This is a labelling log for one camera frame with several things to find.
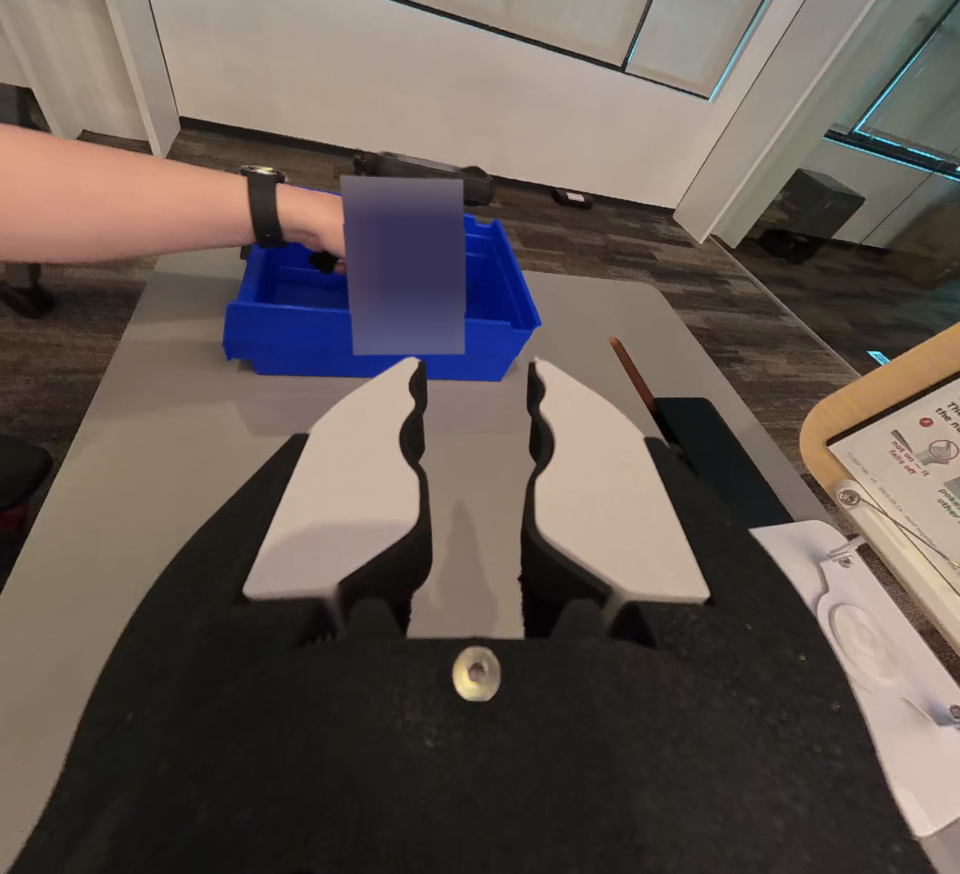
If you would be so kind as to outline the instruction sheet on wooden board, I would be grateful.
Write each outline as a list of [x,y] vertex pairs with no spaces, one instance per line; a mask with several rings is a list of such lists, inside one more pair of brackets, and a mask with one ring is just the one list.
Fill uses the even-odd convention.
[[868,496],[861,476],[845,467],[829,442],[957,381],[958,338],[959,326],[952,325],[832,393],[812,408],[799,434],[807,470],[955,653],[959,599],[953,582],[932,561],[932,550],[924,552],[923,542],[878,511],[880,504]]

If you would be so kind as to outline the person's left hand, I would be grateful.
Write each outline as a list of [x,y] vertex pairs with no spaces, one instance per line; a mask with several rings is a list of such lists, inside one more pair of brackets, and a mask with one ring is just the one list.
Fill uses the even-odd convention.
[[292,184],[276,189],[278,218],[284,239],[302,244],[311,253],[337,259],[333,271],[347,273],[343,198]]

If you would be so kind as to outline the blue plastic bin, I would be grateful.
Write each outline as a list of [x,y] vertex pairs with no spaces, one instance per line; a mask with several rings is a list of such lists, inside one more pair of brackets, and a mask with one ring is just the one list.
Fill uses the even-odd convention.
[[311,252],[252,245],[222,347],[259,375],[371,378],[406,358],[433,381],[497,383],[542,326],[498,220],[464,212],[463,182],[342,180],[344,276]]

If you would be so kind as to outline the printed instruction sheet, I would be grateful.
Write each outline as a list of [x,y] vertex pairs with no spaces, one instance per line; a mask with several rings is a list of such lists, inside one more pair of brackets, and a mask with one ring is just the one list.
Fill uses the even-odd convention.
[[959,645],[959,375],[825,441],[835,495],[900,585]]

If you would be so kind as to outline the person's left forearm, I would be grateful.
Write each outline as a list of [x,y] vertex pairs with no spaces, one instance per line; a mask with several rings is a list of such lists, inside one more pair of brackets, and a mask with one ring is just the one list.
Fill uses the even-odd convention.
[[255,241],[247,181],[4,124],[1,261],[95,264]]

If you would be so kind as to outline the black floor box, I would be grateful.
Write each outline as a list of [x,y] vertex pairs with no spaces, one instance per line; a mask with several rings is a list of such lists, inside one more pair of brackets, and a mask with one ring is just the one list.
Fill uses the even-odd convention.
[[832,176],[799,168],[757,220],[758,244],[775,259],[803,265],[865,201],[864,195]]

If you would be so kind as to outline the long black floor device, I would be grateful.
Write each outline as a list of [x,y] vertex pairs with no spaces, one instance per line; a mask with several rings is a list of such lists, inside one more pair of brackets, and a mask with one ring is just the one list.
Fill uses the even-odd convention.
[[354,174],[357,176],[461,181],[465,206],[487,207],[496,199],[496,184],[493,176],[476,165],[460,167],[394,152],[362,150],[353,155],[352,161]]

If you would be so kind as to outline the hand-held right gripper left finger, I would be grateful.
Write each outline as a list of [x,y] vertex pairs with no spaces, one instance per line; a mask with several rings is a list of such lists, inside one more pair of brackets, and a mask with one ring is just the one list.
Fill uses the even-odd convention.
[[409,601],[432,567],[426,364],[402,359],[310,428],[246,578],[252,602]]

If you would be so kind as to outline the white stand base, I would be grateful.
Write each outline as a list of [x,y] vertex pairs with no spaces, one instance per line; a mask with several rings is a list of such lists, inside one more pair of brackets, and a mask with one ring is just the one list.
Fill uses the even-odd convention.
[[819,520],[750,530],[816,618],[913,835],[959,817],[959,688],[863,559]]

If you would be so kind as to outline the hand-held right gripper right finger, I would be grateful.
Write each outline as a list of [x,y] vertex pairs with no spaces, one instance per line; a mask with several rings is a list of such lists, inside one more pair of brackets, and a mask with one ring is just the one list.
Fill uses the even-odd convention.
[[641,429],[542,358],[529,364],[527,411],[528,589],[553,604],[706,603],[709,586]]

